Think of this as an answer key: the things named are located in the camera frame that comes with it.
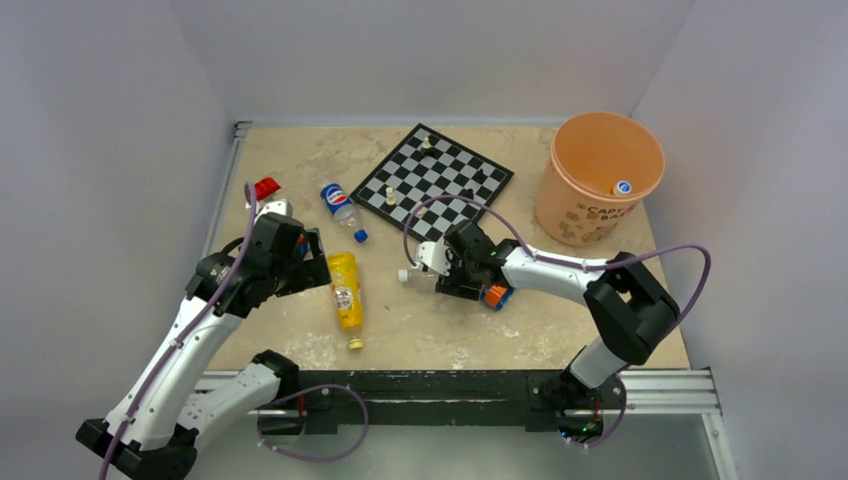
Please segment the orange drink bottle blue label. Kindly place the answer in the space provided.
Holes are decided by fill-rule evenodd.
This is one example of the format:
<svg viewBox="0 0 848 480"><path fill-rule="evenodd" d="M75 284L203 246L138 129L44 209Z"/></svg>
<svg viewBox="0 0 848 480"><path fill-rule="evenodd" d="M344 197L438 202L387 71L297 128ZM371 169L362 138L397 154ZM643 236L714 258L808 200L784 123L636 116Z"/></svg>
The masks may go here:
<svg viewBox="0 0 848 480"><path fill-rule="evenodd" d="M633 192L633 186L629 181L619 180L610 189L610 193L614 196L628 196Z"/></svg>

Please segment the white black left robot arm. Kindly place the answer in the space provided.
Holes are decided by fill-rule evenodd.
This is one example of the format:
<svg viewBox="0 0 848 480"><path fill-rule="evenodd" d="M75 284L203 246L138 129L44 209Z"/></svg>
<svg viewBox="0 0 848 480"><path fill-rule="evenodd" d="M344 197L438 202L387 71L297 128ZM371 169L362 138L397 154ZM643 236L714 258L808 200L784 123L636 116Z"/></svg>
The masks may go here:
<svg viewBox="0 0 848 480"><path fill-rule="evenodd" d="M265 350L215 392L194 397L211 359L252 310L329 284L318 229L290 216L259 215L237 257L203 258L177 317L142 376L106 417L82 423L76 440L131 479L183 479L211 439L248 411L297 399L298 366Z"/></svg>

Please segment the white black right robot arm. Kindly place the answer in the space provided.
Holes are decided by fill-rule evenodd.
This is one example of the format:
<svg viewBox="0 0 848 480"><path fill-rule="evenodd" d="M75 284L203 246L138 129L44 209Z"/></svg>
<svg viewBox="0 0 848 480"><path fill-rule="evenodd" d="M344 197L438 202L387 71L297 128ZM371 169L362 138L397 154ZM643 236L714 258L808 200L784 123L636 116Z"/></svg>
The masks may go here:
<svg viewBox="0 0 848 480"><path fill-rule="evenodd" d="M628 252L578 259L516 239L494 243L477 224L462 221L421 243L415 260L452 286L532 290L586 307L598 335L561 374L563 397L576 407L596 399L624 368L644 364L680 316L677 302Z"/></svg>

